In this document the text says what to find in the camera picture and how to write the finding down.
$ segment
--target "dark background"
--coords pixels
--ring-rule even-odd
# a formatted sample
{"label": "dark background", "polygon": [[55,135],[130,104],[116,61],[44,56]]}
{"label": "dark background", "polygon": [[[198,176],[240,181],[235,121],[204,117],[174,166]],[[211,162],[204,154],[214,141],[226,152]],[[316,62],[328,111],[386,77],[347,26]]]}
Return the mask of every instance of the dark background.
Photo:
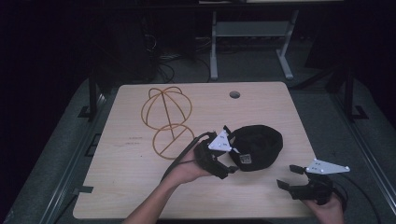
{"label": "dark background", "polygon": [[[146,52],[140,14],[113,12],[108,16],[84,9],[98,6],[98,2],[0,2],[0,220],[74,92],[92,71],[102,91],[122,83],[147,83],[153,76],[155,64]],[[346,1],[326,17],[321,15],[323,21],[313,32],[311,28],[318,27],[318,21],[312,18],[317,15],[307,9],[300,14],[295,34],[316,36],[308,66],[326,69],[345,63],[352,67],[355,77],[370,89],[396,127],[394,11],[391,1]],[[207,32],[201,28],[210,22],[210,13],[171,14],[173,17],[157,14],[149,27],[163,45],[172,46],[172,39],[178,38],[185,44],[180,50],[191,52],[191,37]],[[187,32],[176,35],[174,24],[180,23],[180,17],[186,19],[182,24]],[[127,34],[120,31],[125,24],[131,27]],[[133,42],[127,42],[126,35]],[[128,59],[117,63],[108,53]],[[112,77],[109,73],[121,75]]]}

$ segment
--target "cap label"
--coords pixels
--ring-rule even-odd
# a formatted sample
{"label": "cap label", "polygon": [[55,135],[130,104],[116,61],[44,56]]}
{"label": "cap label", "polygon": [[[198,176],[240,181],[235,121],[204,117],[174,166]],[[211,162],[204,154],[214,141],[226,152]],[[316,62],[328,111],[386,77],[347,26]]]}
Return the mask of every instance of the cap label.
{"label": "cap label", "polygon": [[251,164],[250,154],[240,155],[239,160],[242,164]]}

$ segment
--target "floor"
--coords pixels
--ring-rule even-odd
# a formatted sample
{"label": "floor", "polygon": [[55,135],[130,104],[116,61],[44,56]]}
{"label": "floor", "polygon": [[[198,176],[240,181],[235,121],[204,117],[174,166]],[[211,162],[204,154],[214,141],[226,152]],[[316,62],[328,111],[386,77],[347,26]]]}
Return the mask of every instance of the floor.
{"label": "floor", "polygon": [[[312,43],[309,40],[290,43],[287,59],[293,80],[286,80],[276,58],[275,49],[281,39],[263,40],[260,45],[239,46],[224,50],[218,56],[217,82],[282,81],[294,86],[320,72],[306,68],[304,63]],[[174,60],[166,63],[174,71],[175,83],[199,83],[208,80],[208,51],[197,54],[200,60]],[[162,66],[171,76],[171,69]],[[152,83],[167,80],[156,76]],[[393,162],[396,151],[396,132],[375,105],[370,92],[355,80],[354,105],[361,105],[369,119],[348,121],[340,107],[343,91],[329,94],[325,77],[299,91],[290,91],[311,145],[318,158],[347,164],[352,172],[345,179],[332,175],[331,179],[347,191],[346,223],[396,223],[393,186],[396,176]],[[80,109],[88,105],[88,81],[76,91],[63,117],[48,141],[35,169],[26,181],[13,206],[13,218],[8,223],[120,223],[120,220],[78,220],[72,212],[76,194],[82,186],[92,157],[94,145],[106,124],[106,117],[117,95],[117,88],[102,95],[98,114],[92,122],[78,118]],[[269,219],[272,223],[317,223],[313,217]],[[266,223],[264,220],[162,220],[159,223]]]}

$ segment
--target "table leg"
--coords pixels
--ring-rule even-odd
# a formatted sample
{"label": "table leg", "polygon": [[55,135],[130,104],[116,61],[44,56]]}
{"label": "table leg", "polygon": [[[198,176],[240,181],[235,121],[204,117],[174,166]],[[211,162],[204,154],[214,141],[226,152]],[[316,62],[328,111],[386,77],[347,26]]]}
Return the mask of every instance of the table leg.
{"label": "table leg", "polygon": [[210,52],[210,78],[218,79],[218,60],[216,58],[216,11],[213,12],[212,21],[212,50]]}
{"label": "table leg", "polygon": [[279,59],[280,65],[282,66],[283,73],[285,74],[286,79],[293,79],[293,74],[291,73],[288,61],[286,60],[286,50],[288,49],[289,42],[291,39],[291,35],[293,34],[293,29],[295,22],[297,21],[298,10],[294,10],[291,19],[288,25],[288,28],[285,33],[285,43],[283,44],[281,49],[276,50],[277,58]]}

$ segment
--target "gray carpet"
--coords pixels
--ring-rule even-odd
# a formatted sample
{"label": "gray carpet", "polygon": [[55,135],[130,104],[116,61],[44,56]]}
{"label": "gray carpet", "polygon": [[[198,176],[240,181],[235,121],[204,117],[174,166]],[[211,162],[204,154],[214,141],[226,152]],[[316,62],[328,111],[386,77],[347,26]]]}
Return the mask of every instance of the gray carpet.
{"label": "gray carpet", "polygon": [[[300,83],[318,72],[316,69],[304,67],[304,62],[310,50],[309,42],[292,42],[287,54],[291,70],[295,78],[286,80],[277,61],[275,47],[278,43],[269,43],[266,47],[242,50],[234,54],[220,54],[218,82],[235,81],[283,81],[288,86]],[[208,62],[208,53],[199,55]],[[207,67],[201,61],[178,60],[168,63],[176,73],[176,83],[206,82],[209,76]],[[345,164],[351,167],[352,172],[347,174],[370,197],[378,211],[382,223],[396,223],[396,216],[390,209],[381,189],[375,182],[373,174],[362,156],[359,145],[348,129],[343,115],[337,110],[332,96],[323,90],[327,78],[315,83],[304,91],[291,91],[291,97],[303,122],[309,140],[317,157],[324,161]],[[153,83],[162,83],[161,76]],[[389,181],[396,184],[393,171],[395,158],[396,132],[376,107],[370,92],[359,82],[355,85],[355,105],[361,105],[370,119],[357,120],[356,126],[360,129],[365,140],[370,145],[376,159],[381,164]],[[51,139],[47,143],[35,169],[26,181],[17,201],[14,203],[14,218],[9,223],[40,223],[46,214],[51,197],[61,180],[70,158],[76,148],[83,150],[78,161],[75,161],[75,170],[70,176],[70,184],[66,186],[63,197],[60,197],[60,207],[54,210],[53,219],[60,216],[57,223],[120,223],[120,220],[77,220],[72,211],[76,201],[72,201],[72,192],[79,188],[85,178],[92,158],[83,154],[96,133],[100,133],[106,123],[107,115],[117,94],[117,88],[107,94],[106,102],[100,107],[94,122],[79,119],[79,110],[88,105],[88,85],[84,82],[76,92],[66,108]],[[339,175],[331,178],[343,186],[349,196],[348,207],[345,213],[346,223],[376,223],[375,213],[362,193],[349,181]],[[261,220],[245,221],[245,223],[264,223]],[[273,223],[317,223],[312,218],[298,219],[271,219]],[[196,221],[197,223],[240,223],[229,221]]]}

